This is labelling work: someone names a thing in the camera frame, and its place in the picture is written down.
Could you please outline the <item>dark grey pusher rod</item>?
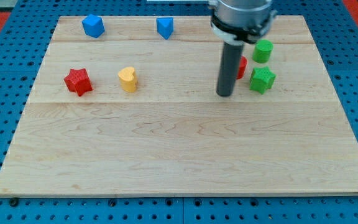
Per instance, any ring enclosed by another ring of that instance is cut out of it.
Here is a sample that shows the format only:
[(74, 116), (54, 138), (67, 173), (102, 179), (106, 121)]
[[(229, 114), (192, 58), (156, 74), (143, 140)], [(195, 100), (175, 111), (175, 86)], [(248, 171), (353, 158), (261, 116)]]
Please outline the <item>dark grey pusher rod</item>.
[(228, 97), (232, 95), (243, 49), (244, 45), (224, 43), (216, 86), (216, 93), (219, 96)]

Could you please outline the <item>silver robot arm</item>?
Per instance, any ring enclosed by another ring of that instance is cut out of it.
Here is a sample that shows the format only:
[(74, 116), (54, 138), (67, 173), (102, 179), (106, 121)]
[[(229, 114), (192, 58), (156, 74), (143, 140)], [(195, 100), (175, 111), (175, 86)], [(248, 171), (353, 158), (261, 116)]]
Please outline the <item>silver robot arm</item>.
[(223, 40), (216, 93), (231, 96), (244, 45), (265, 36), (277, 15), (272, 0), (209, 0), (211, 28)]

